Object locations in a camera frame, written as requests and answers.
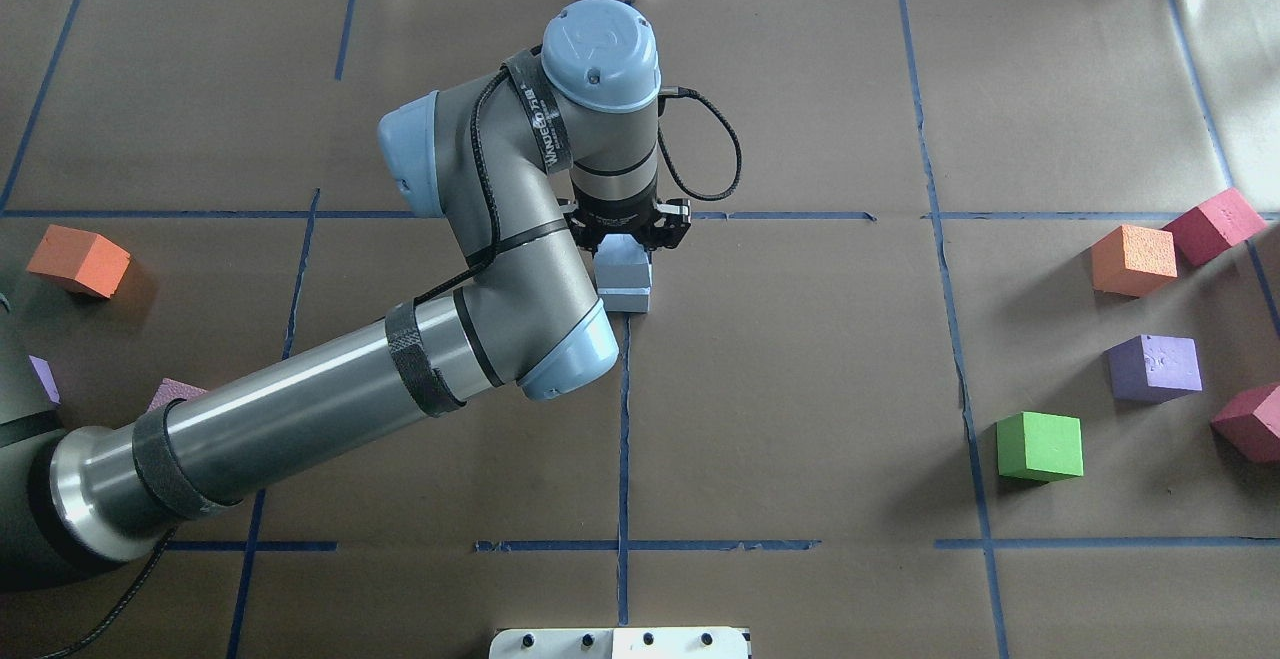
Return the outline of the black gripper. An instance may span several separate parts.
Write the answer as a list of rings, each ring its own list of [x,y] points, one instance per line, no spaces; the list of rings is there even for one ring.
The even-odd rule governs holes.
[[[577,248],[590,253],[598,253],[608,235],[628,235],[645,252],[675,250],[692,223],[689,200],[659,202],[653,197],[635,202],[562,200],[562,216]]]

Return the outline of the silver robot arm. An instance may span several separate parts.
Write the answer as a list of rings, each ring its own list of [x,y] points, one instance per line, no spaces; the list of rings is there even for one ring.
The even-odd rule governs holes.
[[[659,50],[622,0],[576,0],[539,47],[381,118],[412,212],[445,220],[465,273],[367,328],[124,427],[61,426],[3,321],[3,591],[56,587],[151,553],[179,523],[515,384],[549,401],[620,354],[581,253],[604,235],[672,248],[657,198]]]

